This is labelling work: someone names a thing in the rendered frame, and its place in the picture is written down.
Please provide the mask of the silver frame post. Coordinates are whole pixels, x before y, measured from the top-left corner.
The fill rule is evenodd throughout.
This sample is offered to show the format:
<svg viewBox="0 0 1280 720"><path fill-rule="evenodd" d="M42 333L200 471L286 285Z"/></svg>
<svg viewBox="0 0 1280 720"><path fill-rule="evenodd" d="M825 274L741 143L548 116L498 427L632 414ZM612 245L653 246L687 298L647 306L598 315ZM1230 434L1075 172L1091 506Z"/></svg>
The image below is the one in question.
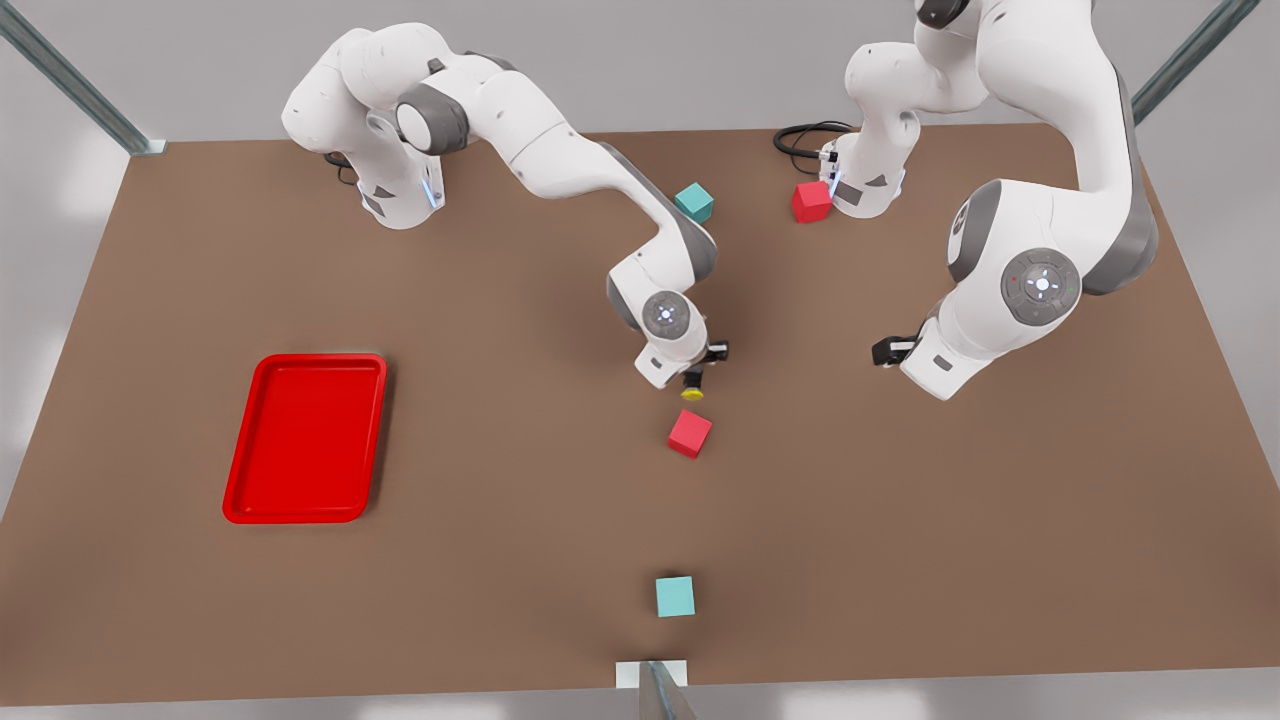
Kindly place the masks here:
<svg viewBox="0 0 1280 720"><path fill-rule="evenodd" d="M681 687L660 661L639 664L637 720L698 720Z"/></svg>
<svg viewBox="0 0 1280 720"><path fill-rule="evenodd" d="M1142 123L1263 0L1221 0L1134 94L1134 124Z"/></svg>
<svg viewBox="0 0 1280 720"><path fill-rule="evenodd" d="M100 129L128 152L129 143L148 138L110 102L10 3L0 0L0 37L60 90Z"/></svg>

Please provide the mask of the red rectangular tray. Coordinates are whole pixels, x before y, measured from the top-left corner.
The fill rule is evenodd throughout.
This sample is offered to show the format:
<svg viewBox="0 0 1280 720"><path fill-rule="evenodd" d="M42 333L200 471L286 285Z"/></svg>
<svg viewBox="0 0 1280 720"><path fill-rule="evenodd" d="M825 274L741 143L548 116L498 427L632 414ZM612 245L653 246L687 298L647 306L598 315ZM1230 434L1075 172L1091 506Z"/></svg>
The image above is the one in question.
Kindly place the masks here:
<svg viewBox="0 0 1280 720"><path fill-rule="evenodd" d="M234 524L347 523L369 505L388 364L275 354L255 369L221 503Z"/></svg>

